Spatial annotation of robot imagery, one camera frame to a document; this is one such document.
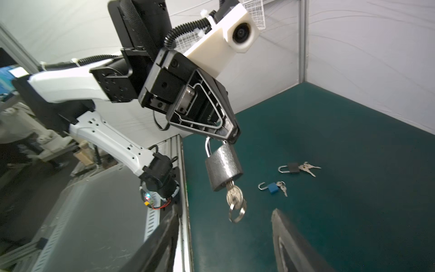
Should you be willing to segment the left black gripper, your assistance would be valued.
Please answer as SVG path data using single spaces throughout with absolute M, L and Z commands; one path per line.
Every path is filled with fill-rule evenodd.
M 225 87 L 175 50 L 160 50 L 138 101 L 187 132 L 230 144 L 241 134 Z

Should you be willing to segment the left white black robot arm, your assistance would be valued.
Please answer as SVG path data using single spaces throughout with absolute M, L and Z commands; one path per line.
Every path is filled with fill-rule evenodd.
M 139 191 L 170 203 L 178 193 L 174 159 L 143 148 L 109 125 L 96 101 L 129 103 L 166 116 L 168 126 L 226 143 L 240 127 L 218 81 L 224 50 L 246 50 L 255 25 L 239 1 L 221 1 L 207 17 L 172 27 L 165 1 L 110 1 L 121 54 L 40 66 L 13 80 L 45 126 L 102 148 L 139 178 Z

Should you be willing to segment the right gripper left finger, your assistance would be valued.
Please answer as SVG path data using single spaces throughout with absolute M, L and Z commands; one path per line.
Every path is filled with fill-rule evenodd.
M 172 272 L 179 237 L 179 209 L 173 206 L 157 229 L 120 269 L 122 272 Z

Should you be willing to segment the dark padlock with keys top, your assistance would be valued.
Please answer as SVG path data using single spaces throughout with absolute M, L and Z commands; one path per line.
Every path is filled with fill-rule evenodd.
M 320 170 L 321 167 L 311 165 L 308 162 L 304 162 L 303 164 L 288 163 L 286 165 L 281 165 L 280 167 L 278 167 L 278 172 L 280 172 L 280 173 L 291 173 L 291 174 L 297 174 L 297 173 L 300 173 L 300 172 L 305 172 L 305 173 L 310 174 L 313 177 L 316 177 L 316 175 L 311 171 L 311 169 L 318 169 L 318 170 Z

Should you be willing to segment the green table mat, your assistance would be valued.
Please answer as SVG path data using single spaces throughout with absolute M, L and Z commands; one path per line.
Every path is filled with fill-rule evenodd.
M 434 271 L 434 135 L 308 83 L 237 120 L 240 223 L 228 219 L 225 191 L 210 187 L 205 138 L 182 141 L 196 272 L 276 271 L 275 209 L 338 272 Z M 278 172 L 304 162 L 321 167 L 316 177 Z M 288 197 L 258 189 L 278 181 Z

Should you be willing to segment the blue padlock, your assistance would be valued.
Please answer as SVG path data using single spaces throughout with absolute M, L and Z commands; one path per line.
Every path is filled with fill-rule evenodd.
M 283 192 L 286 197 L 288 197 L 287 194 L 287 187 L 284 181 L 278 181 L 278 182 L 272 182 L 268 185 L 266 185 L 264 182 L 260 183 L 258 185 L 259 190 L 268 190 L 271 194 L 277 193 L 277 192 Z

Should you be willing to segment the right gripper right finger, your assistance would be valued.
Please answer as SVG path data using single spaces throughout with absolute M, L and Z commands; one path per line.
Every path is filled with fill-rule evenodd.
M 273 211 L 271 222 L 274 253 L 279 272 L 334 271 L 281 210 Z

